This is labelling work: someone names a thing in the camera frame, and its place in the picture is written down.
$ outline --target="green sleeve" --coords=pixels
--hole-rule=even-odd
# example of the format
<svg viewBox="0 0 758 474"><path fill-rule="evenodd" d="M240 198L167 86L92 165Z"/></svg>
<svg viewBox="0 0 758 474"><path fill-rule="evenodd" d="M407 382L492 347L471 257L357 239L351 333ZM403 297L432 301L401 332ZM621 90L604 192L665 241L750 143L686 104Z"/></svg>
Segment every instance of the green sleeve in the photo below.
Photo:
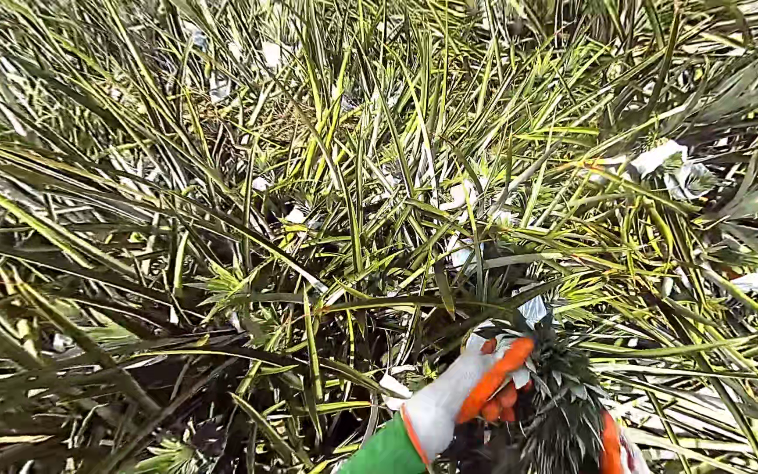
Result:
<svg viewBox="0 0 758 474"><path fill-rule="evenodd" d="M397 413L343 464L338 474L421 474L425 470Z"/></svg>

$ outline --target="orange glove fingers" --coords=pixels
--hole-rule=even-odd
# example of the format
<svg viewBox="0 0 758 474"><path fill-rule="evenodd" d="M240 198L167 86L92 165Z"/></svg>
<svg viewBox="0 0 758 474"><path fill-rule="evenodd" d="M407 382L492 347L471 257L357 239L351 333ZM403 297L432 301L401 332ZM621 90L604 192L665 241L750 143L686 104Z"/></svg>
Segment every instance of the orange glove fingers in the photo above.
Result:
<svg viewBox="0 0 758 474"><path fill-rule="evenodd" d="M513 381L502 387L502 390L496 394L496 400L499 401L502 408L508 408L516 403L516 387L514 387Z"/></svg>
<svg viewBox="0 0 758 474"><path fill-rule="evenodd" d="M619 429L616 421L606 411L601 414L604 428L601 430L601 474L622 474L622 445L619 443Z"/></svg>
<svg viewBox="0 0 758 474"><path fill-rule="evenodd" d="M463 424L476 417L482 411L484 404L490 399L490 395L499 390L508 373L519 369L533 349L534 342L530 338L520 338L514 341L511 347L505 351L504 356L496 361L490 371L472 388L467 399L461 405L456 422Z"/></svg>
<svg viewBox="0 0 758 474"><path fill-rule="evenodd" d="M502 421L505 423L515 422L516 414L514 413L514 408L512 406L503 406L502 412L500 413L500 417L502 418Z"/></svg>
<svg viewBox="0 0 758 474"><path fill-rule="evenodd" d="M499 419L500 412L501 406L499 406L499 403L495 400L485 403L482 408L482 416L488 423L496 423L496 420Z"/></svg>

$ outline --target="white glove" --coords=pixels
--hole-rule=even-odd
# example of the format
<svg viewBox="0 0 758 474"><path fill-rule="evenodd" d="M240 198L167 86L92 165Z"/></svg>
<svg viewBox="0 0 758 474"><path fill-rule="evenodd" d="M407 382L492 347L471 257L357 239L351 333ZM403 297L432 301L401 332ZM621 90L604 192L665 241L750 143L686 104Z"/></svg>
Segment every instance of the white glove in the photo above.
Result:
<svg viewBox="0 0 758 474"><path fill-rule="evenodd" d="M456 423L479 413L489 421L500 415L512 421L516 388L511 373L525 363L534 342L530 338L503 338L498 345L496 340L482 341L471 338L446 372L403 405L408 436L426 464L449 446Z"/></svg>

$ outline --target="gloved hand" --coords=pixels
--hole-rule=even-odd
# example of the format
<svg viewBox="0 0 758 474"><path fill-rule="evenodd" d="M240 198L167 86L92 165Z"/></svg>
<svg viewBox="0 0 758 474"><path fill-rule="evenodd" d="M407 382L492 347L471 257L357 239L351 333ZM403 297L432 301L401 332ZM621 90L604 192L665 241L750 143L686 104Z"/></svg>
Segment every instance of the gloved hand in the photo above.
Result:
<svg viewBox="0 0 758 474"><path fill-rule="evenodd" d="M517 389L514 379L531 354L530 338L469 338L465 351L436 381L418 391L402 409L406 431L424 464L452 441L456 424L481 415L488 422L514 421ZM649 474L642 453L602 414L601 474Z"/></svg>
<svg viewBox="0 0 758 474"><path fill-rule="evenodd" d="M525 363L534 342L530 338L482 341L471 338L446 372L403 405L408 436L425 464L449 446L456 423L466 423L479 413L491 422L500 416L513 419L516 388L508 380Z"/></svg>

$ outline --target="orange cuff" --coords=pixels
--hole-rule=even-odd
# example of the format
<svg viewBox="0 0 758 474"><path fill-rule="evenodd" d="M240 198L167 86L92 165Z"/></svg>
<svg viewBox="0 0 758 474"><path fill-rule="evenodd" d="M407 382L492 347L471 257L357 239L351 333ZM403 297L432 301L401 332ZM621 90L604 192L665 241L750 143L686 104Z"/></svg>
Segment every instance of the orange cuff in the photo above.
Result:
<svg viewBox="0 0 758 474"><path fill-rule="evenodd" d="M415 427L411 426L411 420L408 419L408 410L405 408L405 404L403 404L403 407L400 408L399 412L403 415L403 424L405 425L405 432L408 433L408 439L411 440L411 444L414 445L417 454L420 455L420 460L423 461L423 464L428 466L429 458L426 456L423 448L420 447L420 438L417 437Z"/></svg>

